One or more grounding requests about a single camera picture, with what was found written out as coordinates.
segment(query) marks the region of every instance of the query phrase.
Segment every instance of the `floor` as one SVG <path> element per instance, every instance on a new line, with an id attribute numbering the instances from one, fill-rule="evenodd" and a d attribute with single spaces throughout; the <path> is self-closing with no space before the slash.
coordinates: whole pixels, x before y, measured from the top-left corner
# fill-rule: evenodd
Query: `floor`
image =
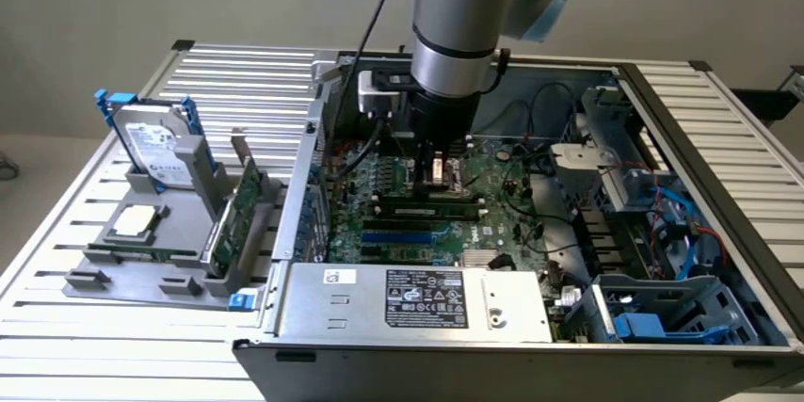
<path id="1" fill-rule="evenodd" d="M 0 136 L 0 150 L 21 166 L 13 181 L 0 181 L 0 272 L 51 212 L 101 140 Z"/>

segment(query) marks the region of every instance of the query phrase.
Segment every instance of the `white wall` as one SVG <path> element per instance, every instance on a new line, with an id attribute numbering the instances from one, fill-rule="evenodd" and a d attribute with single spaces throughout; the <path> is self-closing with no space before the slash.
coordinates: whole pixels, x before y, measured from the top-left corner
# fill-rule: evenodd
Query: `white wall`
<path id="1" fill-rule="evenodd" d="M 99 137 L 98 87 L 138 90 L 178 38 L 358 44 L 377 0 L 0 0 L 0 131 Z M 706 59 L 735 86 L 773 86 L 804 63 L 804 0 L 573 0 L 554 55 Z M 410 39 L 391 0 L 374 47 Z"/>

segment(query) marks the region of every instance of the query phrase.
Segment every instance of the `power supply label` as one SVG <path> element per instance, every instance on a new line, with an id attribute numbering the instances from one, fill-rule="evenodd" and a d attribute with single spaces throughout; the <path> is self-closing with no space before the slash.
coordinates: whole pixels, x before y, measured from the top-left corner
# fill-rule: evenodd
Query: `power supply label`
<path id="1" fill-rule="evenodd" d="M 469 329 L 465 273 L 386 270 L 386 323 L 395 329 Z"/>

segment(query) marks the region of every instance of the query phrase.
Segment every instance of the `metal slats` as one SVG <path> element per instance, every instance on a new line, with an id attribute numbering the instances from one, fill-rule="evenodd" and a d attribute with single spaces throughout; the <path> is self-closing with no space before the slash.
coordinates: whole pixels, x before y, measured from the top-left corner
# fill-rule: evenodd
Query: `metal slats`
<path id="1" fill-rule="evenodd" d="M 757 124 L 734 108 L 707 75 L 693 68 L 663 68 L 641 65 L 730 195 L 804 288 L 804 188 L 757 133 Z M 650 149 L 658 156 L 653 145 Z"/>
<path id="2" fill-rule="evenodd" d="M 291 177 L 314 101 L 315 52 L 197 45 L 147 96 L 197 101 L 210 148 L 230 174 L 241 172 L 229 141 L 245 127 L 258 164 Z M 62 294 L 65 274 L 83 259 L 129 183 L 126 153 L 107 140 L 101 160 L 35 245 L 0 300 L 0 396 L 29 400 L 263 400 L 235 360 L 230 341 L 249 334 L 258 313 L 154 307 Z M 253 277 L 269 277 L 282 210 Z"/>

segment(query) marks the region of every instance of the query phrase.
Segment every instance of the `motherboard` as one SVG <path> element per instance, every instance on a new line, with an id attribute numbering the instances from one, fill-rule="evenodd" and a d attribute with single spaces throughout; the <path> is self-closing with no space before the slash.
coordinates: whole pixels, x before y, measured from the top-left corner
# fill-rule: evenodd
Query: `motherboard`
<path id="1" fill-rule="evenodd" d="M 518 154 L 517 147 L 523 148 Z M 445 161 L 442 191 L 413 201 L 414 159 L 373 154 L 333 190 L 329 261 L 345 264 L 545 268 L 537 210 L 518 155 L 529 150 L 483 141 Z M 351 160 L 354 153 L 345 153 Z"/>

